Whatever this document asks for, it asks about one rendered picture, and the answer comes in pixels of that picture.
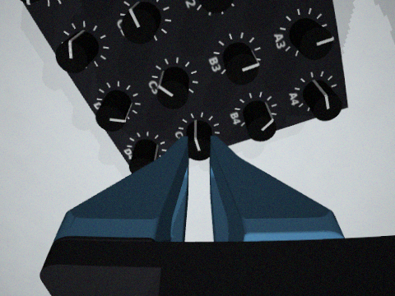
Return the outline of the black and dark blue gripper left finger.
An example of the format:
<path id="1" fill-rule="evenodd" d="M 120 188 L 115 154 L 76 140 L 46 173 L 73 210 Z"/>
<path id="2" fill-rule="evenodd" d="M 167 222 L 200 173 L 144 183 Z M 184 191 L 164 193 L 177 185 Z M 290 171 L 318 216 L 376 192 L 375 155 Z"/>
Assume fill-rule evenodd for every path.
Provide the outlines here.
<path id="1" fill-rule="evenodd" d="M 69 210 L 54 241 L 87 236 L 185 242 L 188 166 L 188 136 L 182 136 L 158 159 Z"/>

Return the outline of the black knob box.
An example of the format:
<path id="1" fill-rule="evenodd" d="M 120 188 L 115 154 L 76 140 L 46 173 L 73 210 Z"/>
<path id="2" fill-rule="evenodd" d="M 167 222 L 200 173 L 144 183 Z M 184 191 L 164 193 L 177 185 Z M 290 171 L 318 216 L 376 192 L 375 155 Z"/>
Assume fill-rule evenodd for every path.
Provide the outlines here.
<path id="1" fill-rule="evenodd" d="M 333 0 L 21 1 L 131 173 L 348 108 Z"/>

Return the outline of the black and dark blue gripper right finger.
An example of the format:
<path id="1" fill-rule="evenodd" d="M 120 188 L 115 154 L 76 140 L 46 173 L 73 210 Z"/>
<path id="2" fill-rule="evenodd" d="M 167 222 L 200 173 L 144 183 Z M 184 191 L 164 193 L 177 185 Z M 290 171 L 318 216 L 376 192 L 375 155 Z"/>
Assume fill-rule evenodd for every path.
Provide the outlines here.
<path id="1" fill-rule="evenodd" d="M 327 207 L 241 159 L 218 136 L 210 140 L 214 242 L 345 238 Z"/>

